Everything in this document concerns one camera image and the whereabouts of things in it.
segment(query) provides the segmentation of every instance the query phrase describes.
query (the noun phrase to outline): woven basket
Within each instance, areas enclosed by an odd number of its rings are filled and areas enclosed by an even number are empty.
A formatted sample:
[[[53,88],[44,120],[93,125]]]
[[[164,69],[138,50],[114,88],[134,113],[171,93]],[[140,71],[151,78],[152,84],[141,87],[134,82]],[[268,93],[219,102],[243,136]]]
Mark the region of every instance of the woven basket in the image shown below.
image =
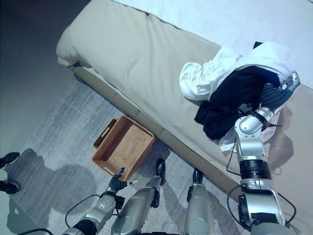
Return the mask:
[[[126,116],[113,119],[93,146],[97,151],[92,161],[110,175],[124,167],[120,180],[127,180],[149,153],[154,135]]]

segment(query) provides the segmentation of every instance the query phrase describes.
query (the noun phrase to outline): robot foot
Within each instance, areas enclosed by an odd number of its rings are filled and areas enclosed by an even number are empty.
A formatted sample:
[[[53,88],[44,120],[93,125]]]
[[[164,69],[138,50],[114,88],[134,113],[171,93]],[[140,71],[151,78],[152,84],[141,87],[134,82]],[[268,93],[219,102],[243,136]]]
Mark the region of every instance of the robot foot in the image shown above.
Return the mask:
[[[194,174],[192,176],[192,180],[193,180],[193,183],[201,185],[202,180],[203,180],[203,173],[199,171],[197,168],[195,168]]]
[[[156,176],[161,177],[160,185],[165,183],[165,161],[163,159],[159,159],[156,163]]]

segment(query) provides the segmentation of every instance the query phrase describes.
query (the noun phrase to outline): floor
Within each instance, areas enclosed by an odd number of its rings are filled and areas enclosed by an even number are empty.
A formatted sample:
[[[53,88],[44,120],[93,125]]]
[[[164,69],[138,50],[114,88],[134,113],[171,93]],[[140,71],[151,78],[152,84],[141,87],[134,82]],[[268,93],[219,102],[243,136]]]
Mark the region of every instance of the floor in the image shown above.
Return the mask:
[[[72,72],[57,64],[55,48],[64,29],[87,0],[2,0],[0,57],[0,157],[23,151],[52,101],[62,94]],[[0,171],[0,178],[5,178]],[[19,212],[14,229],[9,210]],[[0,234],[36,228],[8,195],[0,192]]]

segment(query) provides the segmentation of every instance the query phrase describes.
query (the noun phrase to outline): person's foot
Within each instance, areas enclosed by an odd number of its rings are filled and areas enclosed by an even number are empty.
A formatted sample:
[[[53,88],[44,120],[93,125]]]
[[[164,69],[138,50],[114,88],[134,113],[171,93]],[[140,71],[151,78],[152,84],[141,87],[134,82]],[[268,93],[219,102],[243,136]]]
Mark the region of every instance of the person's foot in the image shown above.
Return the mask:
[[[19,191],[19,186],[17,183],[8,182],[8,181],[0,181],[0,191],[3,191],[7,194],[14,194]]]
[[[19,156],[20,156],[20,153],[12,152],[12,153],[8,153],[3,158],[0,158],[0,169],[15,162]]]

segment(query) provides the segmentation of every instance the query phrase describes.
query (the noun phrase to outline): beige bed sheet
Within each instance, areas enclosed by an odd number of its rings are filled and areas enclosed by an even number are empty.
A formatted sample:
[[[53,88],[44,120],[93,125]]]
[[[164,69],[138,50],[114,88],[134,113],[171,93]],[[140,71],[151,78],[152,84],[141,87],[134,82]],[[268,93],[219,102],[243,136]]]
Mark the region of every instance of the beige bed sheet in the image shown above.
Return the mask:
[[[95,70],[89,71],[238,182],[239,177],[225,170],[229,155],[225,156],[194,122],[198,105],[185,99],[179,89],[183,65],[203,64],[219,49],[152,15],[112,1],[92,1],[64,32],[57,54],[66,66],[80,61],[93,67]],[[312,90],[301,87],[281,118],[288,124],[293,113],[290,126],[278,131],[276,144],[269,150],[275,185],[296,204],[298,217],[307,222],[313,221],[312,100]],[[238,168],[236,158],[231,165]]]

